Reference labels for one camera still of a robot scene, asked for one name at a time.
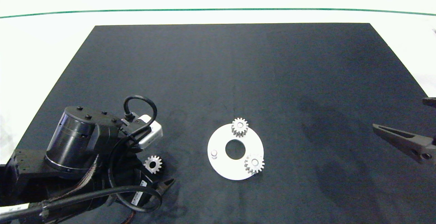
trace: black cylinder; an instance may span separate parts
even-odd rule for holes
[[[95,142],[101,143],[101,138],[104,138],[107,146],[115,143],[120,126],[120,120],[107,112],[69,106],[54,131],[45,160],[60,171],[86,173],[97,155]],[[112,137],[104,137],[106,130],[112,133]]]

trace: screw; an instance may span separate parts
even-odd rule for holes
[[[431,156],[430,154],[428,154],[428,153],[423,153],[421,156],[422,156],[424,159],[431,159],[431,158],[432,158],[432,156]]]

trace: metal gear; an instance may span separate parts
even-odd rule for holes
[[[162,168],[162,159],[159,156],[151,156],[145,160],[145,168],[152,174],[156,174]]]
[[[263,161],[263,157],[259,154],[250,154],[247,156],[244,166],[248,172],[257,174],[259,171],[262,171],[265,162]]]
[[[232,133],[237,137],[246,135],[248,131],[248,123],[243,118],[235,118],[232,122]]]

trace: white label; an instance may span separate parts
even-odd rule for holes
[[[141,181],[140,186],[147,186],[147,182],[144,180]],[[135,193],[134,198],[132,199],[132,204],[138,205],[139,199],[141,199],[143,192],[137,192]]]
[[[17,211],[17,210],[25,210],[29,208],[29,203],[27,204],[17,204],[17,205],[11,205],[11,206],[1,206],[0,207],[0,214]]]

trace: black cable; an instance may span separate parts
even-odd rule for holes
[[[149,98],[146,98],[144,96],[131,95],[131,96],[126,97],[124,99],[123,107],[124,107],[124,113],[125,113],[126,119],[129,122],[131,122],[131,120],[129,120],[129,119],[133,116],[132,112],[129,109],[129,101],[133,100],[133,99],[143,100],[143,101],[145,101],[146,103],[148,103],[151,106],[151,109],[153,109],[153,115],[151,116],[151,119],[148,122],[146,122],[144,126],[142,126],[141,128],[135,130],[134,132],[132,132],[131,135],[136,136],[137,134],[143,132],[148,126],[151,125],[151,123],[154,122],[154,120],[157,117],[157,107],[156,107],[156,105],[154,104],[154,102],[152,100],[150,100]]]
[[[0,223],[12,221],[19,218],[24,218],[31,215],[38,215],[43,211],[59,209],[68,205],[76,204],[90,199],[95,199],[111,194],[120,194],[120,193],[128,193],[128,192],[143,192],[143,193],[151,194],[155,198],[157,198],[159,202],[162,202],[162,197],[159,195],[159,193],[150,187],[144,187],[140,185],[125,185],[125,186],[107,188],[104,190],[99,190],[90,193],[83,193],[80,195],[67,197],[53,202],[43,201],[39,203],[38,206],[31,207],[26,210],[17,210],[10,213],[3,213],[0,214]]]
[[[119,147],[120,145],[122,145],[123,143],[126,143],[129,139],[130,139],[130,138],[129,138],[128,136],[126,136],[126,137],[120,139],[120,140],[115,144],[114,149],[112,149],[112,152],[111,152],[111,154],[109,155],[109,165],[108,165],[107,175],[108,175],[109,185],[110,185],[112,188],[113,188],[113,187],[116,187],[115,179],[114,179],[114,176],[113,176],[113,164],[114,164],[115,152],[117,151],[117,149],[118,149],[118,147]],[[150,189],[150,190],[153,190],[154,192],[156,192],[156,193],[159,195],[159,193],[158,193],[156,190],[154,190],[154,189],[152,189],[152,188],[149,188],[149,189]],[[148,212],[152,212],[152,211],[154,211],[154,210],[157,210],[157,209],[160,207],[160,205],[162,204],[162,197],[161,197],[160,195],[159,195],[159,198],[158,198],[158,200],[159,200],[159,204],[156,204],[155,206],[153,206],[153,207],[148,207],[148,208],[139,207],[139,206],[136,206],[136,205],[133,205],[133,204],[129,203],[129,201],[127,201],[127,200],[126,200],[123,196],[121,196],[121,194],[119,194],[119,193],[116,193],[115,195],[116,195],[116,197],[118,198],[118,200],[119,200],[122,204],[126,205],[126,206],[129,207],[130,209],[135,210],[135,211],[137,211],[137,212],[146,212],[146,213],[148,213]]]

